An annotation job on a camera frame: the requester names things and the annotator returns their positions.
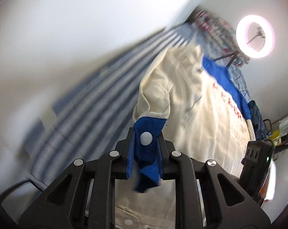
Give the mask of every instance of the blue fabric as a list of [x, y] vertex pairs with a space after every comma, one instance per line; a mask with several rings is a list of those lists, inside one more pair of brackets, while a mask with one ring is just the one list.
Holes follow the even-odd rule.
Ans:
[[243, 117], [246, 120], [250, 120], [251, 115], [248, 104], [243, 95], [231, 82], [227, 68], [217, 65], [213, 60], [210, 60], [207, 57], [203, 57], [202, 65], [205, 70], [216, 79], [218, 84], [221, 85], [225, 91], [231, 94]]
[[[157, 187], [159, 185], [160, 174], [162, 170], [159, 169], [161, 165], [161, 156], [158, 152], [158, 136], [165, 125], [166, 119], [141, 117], [134, 124], [134, 142], [131, 145], [131, 150], [128, 154], [128, 178], [131, 174], [130, 165], [132, 159], [138, 166], [138, 183], [135, 190], [143, 193], [147, 189]], [[140, 136], [144, 132], [149, 132], [153, 139], [151, 143], [144, 146], [140, 142]]]
[[258, 106], [256, 105], [256, 102], [250, 101], [248, 103], [248, 107], [250, 109], [251, 122], [253, 125], [256, 140], [267, 139], [266, 128], [265, 128], [260, 110]]

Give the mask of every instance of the white wall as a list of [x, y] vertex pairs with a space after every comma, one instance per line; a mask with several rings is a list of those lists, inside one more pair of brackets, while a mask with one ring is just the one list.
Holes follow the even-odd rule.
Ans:
[[246, 15], [260, 15], [274, 28], [273, 52], [251, 59], [241, 68], [250, 97], [256, 101], [263, 118], [275, 121], [288, 113], [288, 1], [287, 0], [206, 0], [204, 7], [215, 11], [236, 28]]
[[123, 47], [177, 21], [187, 1], [0, 1], [0, 192], [24, 177], [20, 144], [43, 111]]
[[186, 21], [189, 15], [193, 12], [194, 8], [204, 3], [206, 0], [188, 0], [182, 9], [175, 15], [171, 22], [167, 25], [167, 28], [182, 24]]

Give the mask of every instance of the pink ring light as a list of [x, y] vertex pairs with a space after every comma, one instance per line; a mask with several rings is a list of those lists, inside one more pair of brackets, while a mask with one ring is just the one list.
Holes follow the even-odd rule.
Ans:
[[[253, 22], [259, 24], [265, 34], [264, 46], [258, 52], [248, 44], [248, 30]], [[262, 58], [268, 56], [274, 49], [275, 34], [268, 20], [258, 15], [248, 15], [241, 19], [236, 27], [236, 41], [241, 51], [247, 56], [251, 58]]]

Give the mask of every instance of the hanging clothes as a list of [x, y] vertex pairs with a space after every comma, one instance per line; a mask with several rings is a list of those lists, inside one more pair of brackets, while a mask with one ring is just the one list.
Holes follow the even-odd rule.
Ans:
[[206, 40], [222, 55], [237, 51], [237, 58], [232, 64], [241, 67], [249, 63], [250, 58], [238, 47], [235, 30], [229, 22], [207, 10], [199, 10], [189, 21], [195, 23], [201, 29]]
[[266, 128], [263, 122], [262, 115], [255, 101], [250, 101], [248, 103], [251, 114], [251, 122], [253, 125], [256, 140], [267, 139]]

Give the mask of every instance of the white snap button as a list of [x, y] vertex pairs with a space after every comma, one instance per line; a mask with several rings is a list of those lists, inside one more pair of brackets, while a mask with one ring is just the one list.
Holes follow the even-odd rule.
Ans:
[[153, 136], [149, 132], [144, 132], [140, 136], [140, 142], [142, 145], [147, 146], [149, 145], [153, 140]]
[[124, 223], [125, 223], [126, 226], [131, 226], [133, 224], [131, 219], [125, 219]]

